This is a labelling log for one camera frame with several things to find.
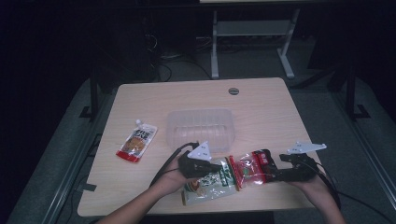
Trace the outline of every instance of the snack bag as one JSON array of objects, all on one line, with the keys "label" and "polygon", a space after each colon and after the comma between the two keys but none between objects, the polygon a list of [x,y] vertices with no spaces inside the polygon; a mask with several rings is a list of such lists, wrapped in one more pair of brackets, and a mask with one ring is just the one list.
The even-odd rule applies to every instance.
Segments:
[{"label": "snack bag", "polygon": [[182,192],[184,205],[209,201],[237,192],[233,170],[227,159],[216,159],[212,163],[221,165],[221,170],[184,185]]},{"label": "snack bag", "polygon": [[230,156],[230,164],[240,189],[271,182],[270,166],[276,167],[268,149],[256,150],[239,158]]},{"label": "snack bag", "polygon": [[128,136],[116,155],[131,162],[139,162],[157,132],[157,127],[136,121],[137,128]]}]

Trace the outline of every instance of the clear plastic container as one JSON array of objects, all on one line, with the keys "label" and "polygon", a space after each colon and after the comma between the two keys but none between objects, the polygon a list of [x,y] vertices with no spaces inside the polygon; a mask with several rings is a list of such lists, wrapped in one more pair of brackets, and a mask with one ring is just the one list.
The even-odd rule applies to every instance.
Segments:
[{"label": "clear plastic container", "polygon": [[172,149],[189,142],[207,141],[210,152],[227,152],[234,139],[233,115],[229,109],[180,110],[168,115],[166,141]]}]

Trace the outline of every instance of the table top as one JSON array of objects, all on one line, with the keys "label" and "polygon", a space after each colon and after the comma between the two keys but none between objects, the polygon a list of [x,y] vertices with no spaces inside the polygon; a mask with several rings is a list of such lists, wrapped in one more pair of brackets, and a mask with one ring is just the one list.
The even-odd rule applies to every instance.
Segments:
[{"label": "table top", "polygon": [[[231,95],[230,88],[239,94]],[[296,141],[310,142],[308,133],[281,78],[208,80],[120,86],[111,109],[88,184],[78,206],[83,217],[105,216],[148,188],[152,178],[176,150],[166,143],[166,121],[171,111],[227,108],[233,113],[235,139],[227,153],[213,158],[241,156],[268,148],[278,168],[290,168],[279,159]],[[116,156],[137,119],[158,127],[139,163]],[[308,154],[319,162],[316,152]],[[160,199],[149,214],[191,214],[261,211],[312,207],[295,187],[269,183],[241,189],[234,195],[184,206],[181,190]]]}]

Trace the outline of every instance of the floor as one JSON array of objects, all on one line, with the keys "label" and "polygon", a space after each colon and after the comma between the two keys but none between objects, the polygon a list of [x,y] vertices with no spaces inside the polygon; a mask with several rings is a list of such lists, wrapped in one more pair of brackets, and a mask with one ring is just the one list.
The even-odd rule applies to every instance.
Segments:
[{"label": "floor", "polygon": [[[315,40],[293,40],[288,57],[296,78],[287,79],[276,53],[282,41],[281,38],[264,38],[248,44],[235,43],[237,47],[224,49],[219,53],[219,79],[281,77],[290,87],[318,72],[306,68]],[[159,67],[161,78],[155,81],[209,79],[210,54],[205,42],[200,43],[203,44],[194,60],[183,55],[178,57],[178,53],[172,50],[166,51],[163,65]],[[394,183],[387,183],[389,179],[396,179],[396,164],[393,162],[396,125],[378,104],[371,89],[359,79],[356,103],[364,105],[371,118],[352,121],[344,109],[345,88],[340,92],[329,92],[326,85],[330,77],[305,89],[290,88],[305,128],[312,142],[328,146],[318,155],[337,189],[371,205],[396,222],[396,206],[391,199],[395,192]],[[116,93],[117,89],[112,94],[99,94],[100,110],[96,119],[90,121],[79,118],[82,108],[90,105],[89,80],[80,87],[9,223],[92,223],[99,218],[80,217],[77,207],[80,185],[88,177]],[[375,159],[380,161],[388,177],[381,175],[378,167],[372,165]],[[387,222],[362,203],[345,196],[341,196],[341,202],[348,223]],[[262,221],[262,214],[251,214],[251,218],[250,222]],[[213,221],[203,218],[201,223]],[[276,224],[321,223],[321,217],[315,209],[274,211],[274,221]]]}]

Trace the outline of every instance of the hand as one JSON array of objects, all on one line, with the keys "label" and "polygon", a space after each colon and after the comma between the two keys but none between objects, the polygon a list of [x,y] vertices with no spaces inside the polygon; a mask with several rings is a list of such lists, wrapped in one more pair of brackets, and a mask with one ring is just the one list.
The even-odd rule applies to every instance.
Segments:
[{"label": "hand", "polygon": [[178,170],[178,157],[171,161],[163,172],[163,175],[155,182],[152,188],[158,190],[162,196],[174,193],[182,188],[186,183],[197,180],[196,178],[187,179]]},{"label": "hand", "polygon": [[289,184],[300,189],[309,202],[317,208],[322,208],[329,203],[328,201],[333,201],[330,190],[318,175],[305,182],[289,182]]},{"label": "hand", "polygon": [[337,203],[330,194],[329,188],[318,175],[305,182],[289,182],[289,184],[300,189],[322,214],[325,223],[343,224],[346,223]]}]

